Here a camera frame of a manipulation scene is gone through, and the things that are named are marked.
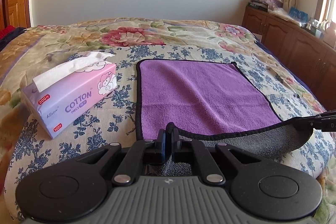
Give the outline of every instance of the clutter on cabinet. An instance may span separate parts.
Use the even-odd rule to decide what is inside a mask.
[[[275,8],[282,8],[284,5],[282,0],[260,0],[260,1],[266,2],[270,10],[274,10]]]
[[[332,48],[336,48],[336,23],[331,21],[329,28],[325,30],[323,41]]]
[[[307,23],[306,31],[315,36],[318,25],[319,22],[311,17],[309,22]]]
[[[303,11],[300,11],[300,10],[294,8],[294,7],[291,7],[289,9],[289,15],[292,18],[298,19],[300,22],[304,22],[304,23],[308,22],[308,14],[303,12]]]
[[[296,25],[298,25],[300,28],[303,28],[306,26],[307,22],[302,21],[299,18],[292,17],[289,13],[287,13],[283,8],[276,8],[275,10],[269,10],[268,11],[271,15],[274,15],[276,17],[279,17],[283,20],[286,20],[288,22],[292,22]]]
[[[320,23],[320,25],[319,25],[319,29],[321,30],[321,31],[325,31],[327,28],[329,28],[330,27],[330,21],[328,21],[328,20],[323,20],[321,23]]]
[[[259,0],[250,0],[247,6],[264,12],[268,11],[268,4]]]
[[[321,32],[320,30],[316,30],[316,33],[315,33],[315,37],[319,38],[319,39],[322,39],[323,37],[323,32]]]

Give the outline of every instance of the tissue box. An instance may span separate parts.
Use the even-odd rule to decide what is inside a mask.
[[[116,87],[116,65],[99,61],[71,73],[42,92],[32,83],[23,88],[21,94],[53,139]]]
[[[273,10],[274,7],[282,8],[284,5],[282,2],[277,0],[260,0],[260,1],[268,3],[268,6],[272,8],[271,10]]]

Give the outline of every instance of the tissue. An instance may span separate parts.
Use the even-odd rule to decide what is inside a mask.
[[[55,84],[65,76],[75,72],[87,66],[93,66],[94,63],[102,61],[108,57],[114,56],[114,54],[106,52],[86,52],[83,56],[62,63],[38,76],[33,78],[33,82],[39,92],[44,91],[46,88]]]
[[[66,63],[62,64],[63,70],[70,72],[74,62],[68,67]],[[55,83],[47,84],[48,87],[44,85],[42,91],[36,82],[43,83],[45,79],[50,84],[59,78],[59,74],[54,73],[51,79],[52,75],[47,72],[22,89],[22,97],[31,113],[52,139],[117,87],[116,65],[113,63],[102,60],[76,69]]]

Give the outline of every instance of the box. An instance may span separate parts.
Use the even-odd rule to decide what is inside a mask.
[[[327,43],[330,47],[335,48],[336,46],[336,23],[331,22],[329,28],[325,30],[323,41]]]
[[[291,7],[289,9],[289,15],[292,17],[292,18],[295,18],[295,19],[299,19],[299,21],[301,22],[308,22],[308,14],[303,12],[303,11],[300,11],[294,7]]]
[[[284,5],[281,1],[278,0],[260,0],[260,1],[268,3],[268,6],[271,10],[274,10],[274,7],[282,8]]]
[[[116,87],[116,65],[99,61],[71,73],[42,92],[32,83],[23,88],[21,94],[31,113],[53,139]]]
[[[264,5],[260,5],[260,4],[256,4],[256,3],[252,3],[252,2],[248,2],[247,6],[252,7],[254,9],[264,11],[264,12],[268,11],[268,9]]]

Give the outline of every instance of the bed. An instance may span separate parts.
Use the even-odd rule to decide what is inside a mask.
[[[115,54],[118,87],[51,140],[21,103],[20,88],[43,71],[92,50]],[[0,52],[0,185],[4,184],[1,198],[11,215],[4,217],[23,219],[14,194],[29,173],[107,143],[127,147],[136,140],[136,63],[148,58],[235,61],[282,120],[324,111],[287,69],[258,47],[252,33],[240,26],[114,18],[29,28]],[[274,159],[318,178],[324,194],[315,215],[320,223],[336,221],[334,149],[332,133],[314,130],[300,149]]]

